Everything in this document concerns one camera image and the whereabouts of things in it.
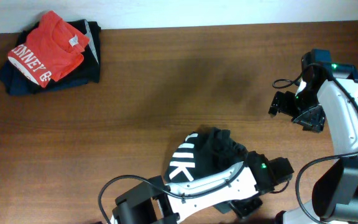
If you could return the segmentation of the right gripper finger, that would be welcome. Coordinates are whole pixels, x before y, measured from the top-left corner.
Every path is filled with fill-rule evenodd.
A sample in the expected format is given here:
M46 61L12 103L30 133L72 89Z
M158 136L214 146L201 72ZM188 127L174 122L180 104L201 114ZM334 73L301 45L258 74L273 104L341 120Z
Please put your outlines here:
M301 125L304 131L320 133L324 129L326 115L323 107L317 105L300 113L300 115L293 118L291 121L292 123Z
M297 116L297 107L295 105L295 94L286 91L285 93L277 91L273 97L268 114L276 116L277 113L283 113L291 117Z

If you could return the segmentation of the dark green t-shirt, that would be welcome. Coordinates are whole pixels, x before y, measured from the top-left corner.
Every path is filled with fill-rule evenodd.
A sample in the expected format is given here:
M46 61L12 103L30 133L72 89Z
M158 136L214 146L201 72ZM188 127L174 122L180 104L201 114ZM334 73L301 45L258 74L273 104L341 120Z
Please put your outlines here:
M163 177L168 183L192 182L242 162L247 153L228 129L194 131L173 152Z

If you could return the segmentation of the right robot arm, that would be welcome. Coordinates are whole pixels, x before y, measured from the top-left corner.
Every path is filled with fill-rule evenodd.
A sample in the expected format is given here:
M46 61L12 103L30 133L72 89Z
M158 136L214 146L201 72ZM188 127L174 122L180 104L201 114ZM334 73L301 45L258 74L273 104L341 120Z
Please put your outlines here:
M301 58L301 73L278 87L269 114L291 116L305 131L320 133L329 126L334 152L304 165L295 180L298 208L282 211L275 223L358 223L358 71L354 65L335 63L327 50L313 49ZM304 203L300 179L311 166L334 161L314 184L312 198Z

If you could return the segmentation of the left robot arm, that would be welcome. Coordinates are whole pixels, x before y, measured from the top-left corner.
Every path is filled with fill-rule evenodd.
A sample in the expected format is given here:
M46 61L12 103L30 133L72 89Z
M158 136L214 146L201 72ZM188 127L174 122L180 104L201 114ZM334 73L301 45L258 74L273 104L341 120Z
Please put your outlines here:
M292 175L287 158L268 160L252 151L228 169L192 182L166 184L161 176L139 177L139 185L115 200L108 222L181 223L208 207L247 218L262 206L260 196L274 192L275 186L289 182Z

